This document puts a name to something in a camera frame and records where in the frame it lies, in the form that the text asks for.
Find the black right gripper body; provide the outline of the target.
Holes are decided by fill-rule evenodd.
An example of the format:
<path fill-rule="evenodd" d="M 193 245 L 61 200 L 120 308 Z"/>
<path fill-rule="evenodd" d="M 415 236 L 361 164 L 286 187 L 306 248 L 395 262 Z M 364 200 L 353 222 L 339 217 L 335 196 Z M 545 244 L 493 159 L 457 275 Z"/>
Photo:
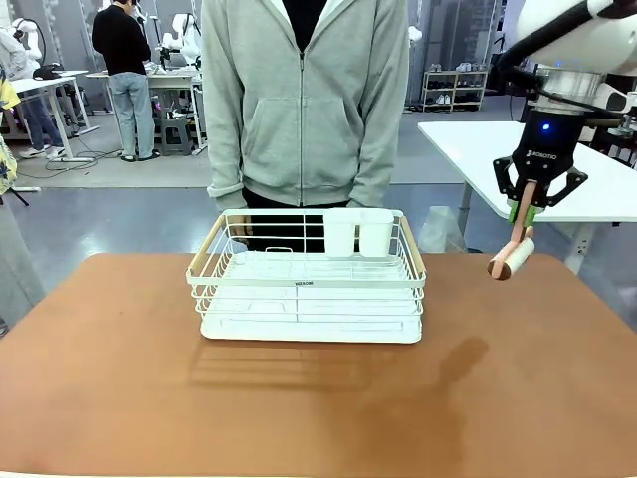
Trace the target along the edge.
<path fill-rule="evenodd" d="M 512 160 L 516 188 L 534 181 L 549 185 L 573 166 L 573 152 L 581 135 L 581 116 L 531 109 Z"/>

